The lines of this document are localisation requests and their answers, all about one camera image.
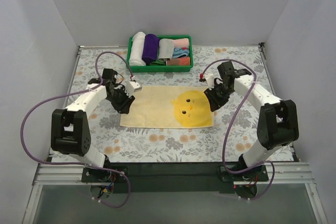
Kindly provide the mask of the yellow towel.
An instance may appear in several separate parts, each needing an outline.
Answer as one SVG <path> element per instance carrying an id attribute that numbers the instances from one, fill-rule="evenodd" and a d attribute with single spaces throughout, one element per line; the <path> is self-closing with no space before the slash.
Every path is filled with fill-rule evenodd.
<path id="1" fill-rule="evenodd" d="M 204 87 L 144 86 L 134 94 L 120 125 L 139 128 L 194 129 L 214 125 Z"/>

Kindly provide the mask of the grey towel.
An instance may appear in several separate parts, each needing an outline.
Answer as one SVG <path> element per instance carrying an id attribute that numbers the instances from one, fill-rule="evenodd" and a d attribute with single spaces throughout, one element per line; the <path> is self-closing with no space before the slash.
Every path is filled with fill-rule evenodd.
<path id="1" fill-rule="evenodd" d="M 160 39 L 158 61 L 164 62 L 171 60 L 174 52 L 174 42 L 171 39 Z"/>

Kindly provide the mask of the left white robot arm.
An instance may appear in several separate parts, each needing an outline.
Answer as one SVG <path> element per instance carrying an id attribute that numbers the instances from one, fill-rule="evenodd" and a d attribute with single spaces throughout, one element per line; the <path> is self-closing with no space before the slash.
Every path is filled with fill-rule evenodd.
<path id="1" fill-rule="evenodd" d="M 73 103 L 52 113 L 53 151 L 69 155 L 87 165 L 104 167 L 107 157 L 91 145 L 89 117 L 103 100 L 109 101 L 119 114 L 128 114 L 135 100 L 134 93 L 142 90 L 135 80 L 118 83 L 117 75 L 113 69 L 104 69 L 102 77 L 89 80 L 85 92 Z"/>

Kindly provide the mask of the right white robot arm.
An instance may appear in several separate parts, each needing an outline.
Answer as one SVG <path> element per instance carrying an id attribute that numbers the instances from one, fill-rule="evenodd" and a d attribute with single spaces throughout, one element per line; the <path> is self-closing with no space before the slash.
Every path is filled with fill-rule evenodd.
<path id="1" fill-rule="evenodd" d="M 292 100 L 283 100 L 258 84 L 256 73 L 246 64 L 241 63 L 243 68 L 235 69 L 233 59 L 220 59 L 216 63 L 219 64 L 219 78 L 205 71 L 200 74 L 200 81 L 208 86 L 204 93 L 211 111 L 223 107 L 234 92 L 243 96 L 226 130 L 224 142 L 227 142 L 234 120 L 246 101 L 259 113 L 257 141 L 239 157 L 233 168 L 228 168 L 225 160 L 222 160 L 226 172 L 246 173 L 268 162 L 274 152 L 299 138 L 297 107 Z"/>

